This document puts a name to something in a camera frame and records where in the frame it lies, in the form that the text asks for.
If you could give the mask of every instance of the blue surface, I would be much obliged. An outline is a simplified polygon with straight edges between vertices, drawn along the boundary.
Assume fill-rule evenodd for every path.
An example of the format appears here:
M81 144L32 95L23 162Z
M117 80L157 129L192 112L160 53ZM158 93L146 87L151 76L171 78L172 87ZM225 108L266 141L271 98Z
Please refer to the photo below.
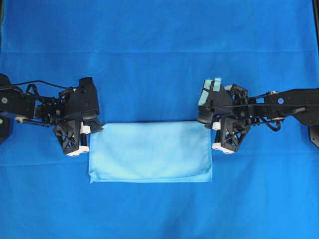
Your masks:
M311 0L7 0L4 13L0 72L92 76L102 123L194 120L216 76L250 95L318 87ZM88 155L61 156L31 125L15 124L0 155L2 239L319 237L319 150L293 118L213 152L212 183L90 185Z
M90 181L210 182L210 137L197 121L107 123L90 139Z

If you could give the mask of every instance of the wire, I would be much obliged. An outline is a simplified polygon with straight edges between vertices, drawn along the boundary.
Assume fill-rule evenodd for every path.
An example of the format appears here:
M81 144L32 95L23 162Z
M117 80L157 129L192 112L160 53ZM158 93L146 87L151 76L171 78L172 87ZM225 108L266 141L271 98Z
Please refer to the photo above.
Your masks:
M213 106L212 108L237 108L244 106L319 106L319 104L247 104L236 106Z
M63 87L63 86L55 85L55 84L52 84L52 83L49 83L49 82L46 82L46 81L26 81L26 82L17 83L17 84L11 84L11 85L8 85L8 86L1 86L0 90L11 89L11 88L13 88L15 86L22 86L22 85L27 85L27 84L32 84L32 83L43 83L43 84L46 84L46 85L49 85L49 86L53 86L53 87L57 87L57 88L61 88L61 89L70 89L70 88L72 88L72 87Z

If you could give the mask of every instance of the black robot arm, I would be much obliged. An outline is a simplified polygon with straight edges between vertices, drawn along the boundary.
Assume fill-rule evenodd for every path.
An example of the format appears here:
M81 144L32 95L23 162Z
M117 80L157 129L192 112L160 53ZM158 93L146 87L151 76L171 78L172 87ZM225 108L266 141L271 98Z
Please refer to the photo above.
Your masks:
M198 108L197 121L216 130L212 148L224 153L236 152L252 126L265 124L279 131L288 116L307 125L311 141L319 147L319 89L271 91L248 97L245 88L235 84L223 87L221 79L215 78L205 80Z
M57 98L40 96L33 83L63 88ZM24 93L19 85L28 84ZM97 90L92 78L82 78L78 87L61 87L43 81L11 84L0 74L0 143L9 137L12 120L39 126L53 126L63 153L77 156L89 151L86 135L103 128Z

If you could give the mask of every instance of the black cable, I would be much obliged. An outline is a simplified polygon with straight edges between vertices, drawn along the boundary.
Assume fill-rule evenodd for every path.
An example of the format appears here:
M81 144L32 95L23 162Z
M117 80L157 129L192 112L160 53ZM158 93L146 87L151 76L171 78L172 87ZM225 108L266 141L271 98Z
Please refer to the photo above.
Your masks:
M237 108L243 106L319 106L319 104L247 104L247 105L236 105L236 106L213 106L212 108Z
M22 86L22 85L27 85L27 84L32 84L32 83L43 83L49 86L53 86L53 87L57 87L57 88L61 88L61 89L70 89L72 87L63 87L63 86L59 86L59 85L55 85L46 81L26 81L26 82L22 82L22 83L17 83L17 84L11 84L8 86L1 86L0 90L4 90L4 89L11 89L15 86Z
M260 119L262 120L263 123L265 123L268 128L270 128L272 131L277 132L281 129L281 124L280 124L280 120L276 121L276 127L273 127L271 124L269 124L268 121L266 121L264 118L260 117Z

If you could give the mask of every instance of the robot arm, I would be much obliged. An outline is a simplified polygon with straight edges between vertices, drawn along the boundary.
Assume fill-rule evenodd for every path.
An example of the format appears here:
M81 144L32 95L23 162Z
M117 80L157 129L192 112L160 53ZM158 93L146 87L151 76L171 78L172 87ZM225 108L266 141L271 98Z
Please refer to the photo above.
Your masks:
M288 116L307 125L311 141L319 147L319 89L272 91L248 97L245 88L235 84L224 88L216 78L205 80L198 108L197 121L217 131L213 149L227 154L238 150L252 126L265 124L279 131Z
M40 96L36 85L63 88L57 98ZM24 93L19 85L27 86ZM61 87L43 81L11 84L0 74L0 143L9 136L12 120L39 126L53 126L53 132L68 156L88 152L86 135L101 131L97 91L92 78L82 78L78 87Z

